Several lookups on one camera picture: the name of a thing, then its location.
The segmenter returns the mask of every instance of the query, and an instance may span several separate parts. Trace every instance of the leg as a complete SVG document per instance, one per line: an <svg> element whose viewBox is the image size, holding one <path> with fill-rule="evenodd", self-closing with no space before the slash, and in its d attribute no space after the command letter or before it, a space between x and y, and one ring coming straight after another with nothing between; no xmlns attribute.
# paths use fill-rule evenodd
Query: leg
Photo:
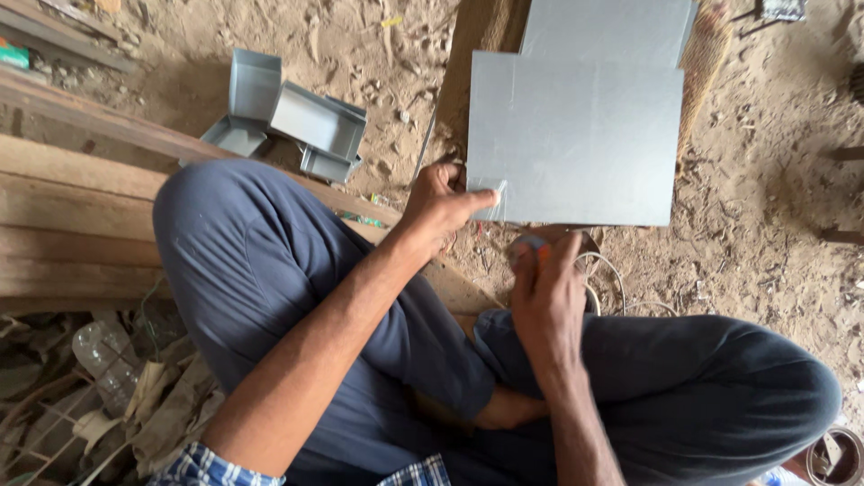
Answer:
<svg viewBox="0 0 864 486"><path fill-rule="evenodd" d="M503 382L540 396L508 311L482 315L474 332ZM734 319L586 316L582 343L630 484L743 484L816 440L840 406L837 380L822 363ZM549 422L517 432L480 434L476 453L525 481L553 481ZM537 456L520 460L524 451Z"/></svg>
<svg viewBox="0 0 864 486"><path fill-rule="evenodd" d="M171 177L154 226L189 334L228 392L372 250L286 175L249 161ZM386 474L424 458L437 443L402 384L472 417L493 386L472 349L428 283L411 280L292 471Z"/></svg>

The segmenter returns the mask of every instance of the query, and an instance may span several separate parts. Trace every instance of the dirt floor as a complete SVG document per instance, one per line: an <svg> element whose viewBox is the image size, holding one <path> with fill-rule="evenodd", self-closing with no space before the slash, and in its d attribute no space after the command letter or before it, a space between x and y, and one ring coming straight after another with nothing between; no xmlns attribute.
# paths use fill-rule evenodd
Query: dirt floor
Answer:
<svg viewBox="0 0 864 486"><path fill-rule="evenodd" d="M403 208L406 185L448 58L456 0L125 0L104 17L140 38L135 74L54 65L53 83L123 112L199 136L226 113L233 47L283 58L283 75L318 94L366 107L365 163L345 187ZM148 15L142 14L146 5ZM733 13L752 8L733 1ZM663 228L596 228L633 302L681 314L740 317L776 330L837 373L849 426L864 431L861 346L864 250L820 242L819 230L861 227L864 164L833 163L831 148L864 144L864 107L848 74L864 30L864 3L812 0L806 22L771 27L732 47L702 107ZM391 28L391 56L380 22ZM736 23L736 32L756 26ZM410 122L403 123L399 112ZM175 161L38 116L0 112L4 132L166 172ZM297 165L279 147L274 163ZM449 258L506 299L512 225L471 223ZM619 305L612 273L591 279L603 309ZM637 315L662 315L642 307Z"/></svg>

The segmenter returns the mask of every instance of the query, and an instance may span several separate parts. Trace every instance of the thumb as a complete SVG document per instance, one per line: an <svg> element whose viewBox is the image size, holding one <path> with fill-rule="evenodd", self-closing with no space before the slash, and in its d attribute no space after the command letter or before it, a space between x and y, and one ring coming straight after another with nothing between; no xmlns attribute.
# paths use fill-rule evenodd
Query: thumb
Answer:
<svg viewBox="0 0 864 486"><path fill-rule="evenodd" d="M516 265L513 266L513 273L516 274L516 284L513 286L510 300L512 305L518 307L527 303L531 298L531 294L534 293L537 262L535 261L534 251L525 243L517 243L514 251L517 254Z"/></svg>
<svg viewBox="0 0 864 486"><path fill-rule="evenodd" d="M495 189L483 189L476 192L456 194L451 197L457 200L462 208L474 213L498 204L501 194Z"/></svg>

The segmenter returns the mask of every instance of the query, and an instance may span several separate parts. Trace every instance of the blue plaid shirt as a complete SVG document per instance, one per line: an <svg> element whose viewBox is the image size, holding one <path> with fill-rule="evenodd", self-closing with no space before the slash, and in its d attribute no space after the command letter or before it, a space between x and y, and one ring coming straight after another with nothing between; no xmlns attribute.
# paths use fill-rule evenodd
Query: blue plaid shirt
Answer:
<svg viewBox="0 0 864 486"><path fill-rule="evenodd" d="M200 442L186 446L180 457L148 486L282 486L285 476L272 477L243 469L217 456ZM378 486L450 486L441 454L427 457L387 477Z"/></svg>

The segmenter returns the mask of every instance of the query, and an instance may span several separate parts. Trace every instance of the plastic bottle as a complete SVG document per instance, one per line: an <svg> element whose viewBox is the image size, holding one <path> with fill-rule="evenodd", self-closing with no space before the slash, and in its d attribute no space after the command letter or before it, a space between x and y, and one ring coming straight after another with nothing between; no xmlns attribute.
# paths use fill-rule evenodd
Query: plastic bottle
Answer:
<svg viewBox="0 0 864 486"><path fill-rule="evenodd" d="M97 391L115 419L126 413L138 383L139 360L119 323L96 321L75 333L72 351L96 380Z"/></svg>
<svg viewBox="0 0 864 486"><path fill-rule="evenodd" d="M804 479L795 476L795 474L783 466L777 466L769 470L762 476L759 476L757 481L764 486L810 486Z"/></svg>

